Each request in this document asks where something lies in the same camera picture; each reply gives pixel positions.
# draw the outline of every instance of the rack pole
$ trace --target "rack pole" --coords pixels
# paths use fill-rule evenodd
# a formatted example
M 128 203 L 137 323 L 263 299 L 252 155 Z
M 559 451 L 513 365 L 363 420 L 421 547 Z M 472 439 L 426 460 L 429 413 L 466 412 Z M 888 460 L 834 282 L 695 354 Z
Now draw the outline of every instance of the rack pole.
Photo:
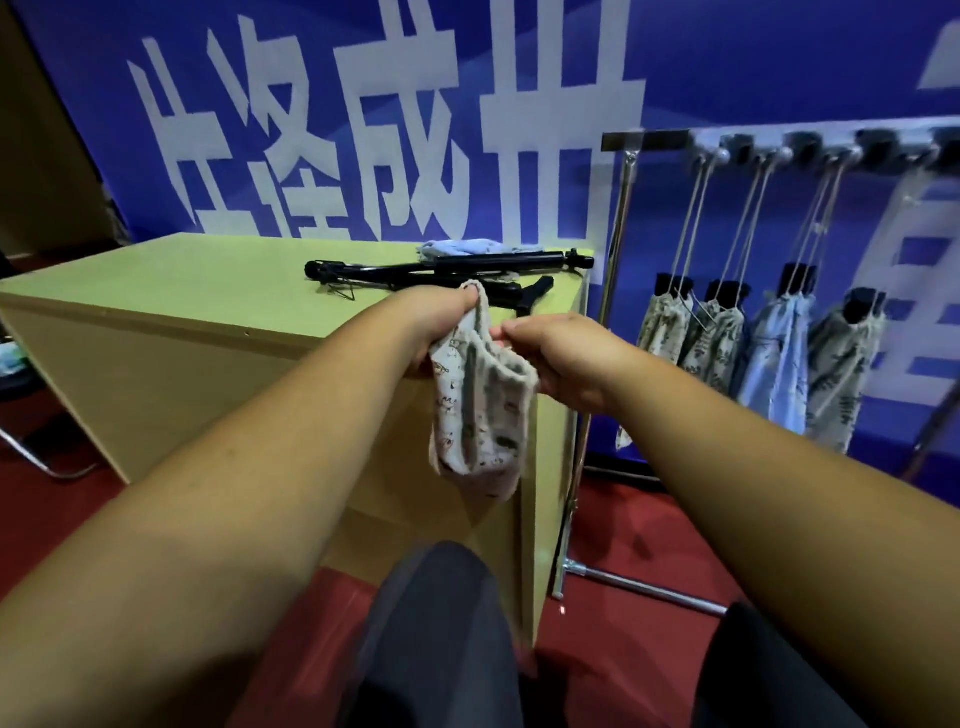
M 947 392 L 947 396 L 944 397 L 944 400 L 933 410 L 930 419 L 926 421 L 924 428 L 920 431 L 920 434 L 917 435 L 917 440 L 914 442 L 913 449 L 911 450 L 910 462 L 900 476 L 902 480 L 912 483 L 920 474 L 920 470 L 924 467 L 926 457 L 930 454 L 930 448 L 933 447 L 937 437 L 947 426 L 958 408 L 960 408 L 960 379 L 957 379 L 953 383 L 950 391 Z
M 630 200 L 634 194 L 637 161 L 642 148 L 643 134 L 632 133 L 630 148 L 624 149 L 623 154 L 623 165 L 620 171 L 620 194 L 616 201 L 613 232 L 610 239 L 610 249 L 607 253 L 607 268 L 604 272 L 603 295 L 600 300 L 600 315 L 597 317 L 599 323 L 605 328 L 610 327 L 610 312 L 613 305 L 613 292 L 616 288 L 616 274 L 620 265 L 620 253 L 623 249 L 623 236 L 627 227 L 627 214 L 630 212 Z M 662 601 L 677 604 L 697 612 L 703 612 L 704 614 L 722 617 L 727 612 L 727 608 L 722 604 L 707 601 L 706 599 L 701 599 L 696 596 L 686 595 L 682 592 L 664 589 L 664 587 L 658 587 L 642 581 L 636 581 L 635 579 L 629 579 L 619 574 L 594 569 L 593 567 L 569 558 L 570 531 L 573 528 L 573 514 L 577 510 L 577 500 L 580 495 L 580 481 L 583 479 L 584 465 L 587 461 L 587 442 L 591 422 L 591 416 L 584 415 L 581 417 L 580 426 L 577 429 L 573 474 L 564 507 L 564 527 L 560 534 L 560 542 L 557 549 L 557 561 L 553 582 L 554 598 L 564 598 L 564 578 L 569 572 L 575 576 L 581 576 L 601 584 L 624 589 L 635 594 L 650 596 L 654 599 L 661 599 Z

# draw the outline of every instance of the wooden desk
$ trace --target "wooden desk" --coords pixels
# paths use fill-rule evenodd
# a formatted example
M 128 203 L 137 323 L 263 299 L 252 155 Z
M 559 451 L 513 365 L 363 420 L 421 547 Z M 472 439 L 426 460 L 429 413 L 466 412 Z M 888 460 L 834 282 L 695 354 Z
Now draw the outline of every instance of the wooden desk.
M 135 483 L 387 295 L 357 289 L 350 302 L 321 292 L 303 275 L 313 258 L 401 263 L 416 260 L 416 246 L 182 233 L 0 281 L 0 317 L 110 464 Z M 536 312 L 581 310 L 586 282 L 555 278 Z M 493 311 L 495 323 L 513 315 Z M 538 397 L 520 488 L 495 504 L 431 471 L 432 403 L 431 382 L 401 383 L 324 562 L 377 584 L 416 543 L 464 543 L 496 574 L 507 614 L 532 641 L 560 532 L 574 417 Z

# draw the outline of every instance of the person's left hand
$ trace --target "person's left hand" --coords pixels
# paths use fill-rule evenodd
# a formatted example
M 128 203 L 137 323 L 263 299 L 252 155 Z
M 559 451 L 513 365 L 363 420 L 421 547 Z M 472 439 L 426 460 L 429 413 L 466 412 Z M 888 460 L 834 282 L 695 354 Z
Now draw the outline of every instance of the person's left hand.
M 384 304 L 392 307 L 400 321 L 410 327 L 413 357 L 408 376 L 433 376 L 427 354 L 430 345 L 444 338 L 477 305 L 474 287 L 440 288 L 418 285 L 397 291 Z

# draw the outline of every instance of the desk top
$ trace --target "desk top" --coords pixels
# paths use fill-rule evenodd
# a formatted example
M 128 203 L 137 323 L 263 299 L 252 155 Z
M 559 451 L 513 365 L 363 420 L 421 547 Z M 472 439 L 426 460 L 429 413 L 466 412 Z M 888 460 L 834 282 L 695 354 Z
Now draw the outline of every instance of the desk top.
M 128 313 L 322 338 L 389 293 L 357 288 L 355 302 L 327 293 L 303 274 L 304 263 L 319 258 L 406 263 L 417 260 L 417 245 L 182 232 L 2 280 L 0 304 L 92 307 L 116 318 Z M 554 288 L 537 313 L 569 311 L 583 284 L 574 273 L 552 275 Z M 492 315 L 497 323 L 514 314 Z

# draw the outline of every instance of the hand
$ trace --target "hand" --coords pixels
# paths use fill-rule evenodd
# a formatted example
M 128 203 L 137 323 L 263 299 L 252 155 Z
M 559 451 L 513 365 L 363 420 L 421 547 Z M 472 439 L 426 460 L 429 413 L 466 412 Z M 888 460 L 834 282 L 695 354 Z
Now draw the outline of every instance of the hand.
M 418 285 L 397 291 L 381 305 L 396 311 L 395 321 L 409 326 L 413 354 L 407 376 L 433 376 L 427 360 L 430 345 L 456 328 L 477 305 L 476 288 L 440 288 Z
M 595 321 L 575 313 L 505 321 L 493 327 L 491 335 L 537 368 L 545 395 L 593 415 L 613 414 L 608 384 L 636 352 Z

